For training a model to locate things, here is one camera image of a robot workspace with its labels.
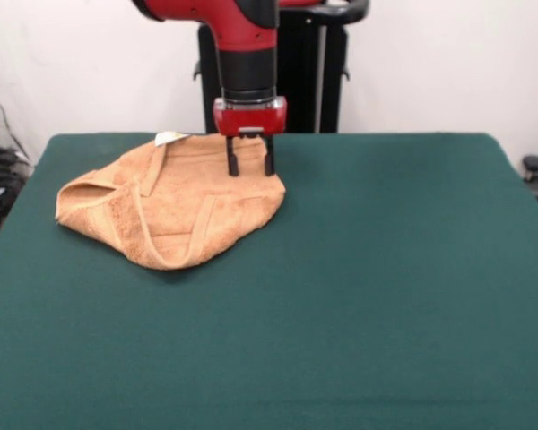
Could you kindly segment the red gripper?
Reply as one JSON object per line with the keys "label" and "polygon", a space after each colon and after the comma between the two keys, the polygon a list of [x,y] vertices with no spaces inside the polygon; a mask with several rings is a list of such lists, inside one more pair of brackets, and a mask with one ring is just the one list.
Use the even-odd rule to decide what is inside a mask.
{"label": "red gripper", "polygon": [[217,130],[226,137],[226,153],[230,176],[239,176],[239,162],[234,152],[233,138],[246,133],[263,134],[265,144],[265,174],[275,174],[273,135],[285,130],[287,100],[283,96],[254,104],[231,104],[224,98],[213,102],[213,119]]}

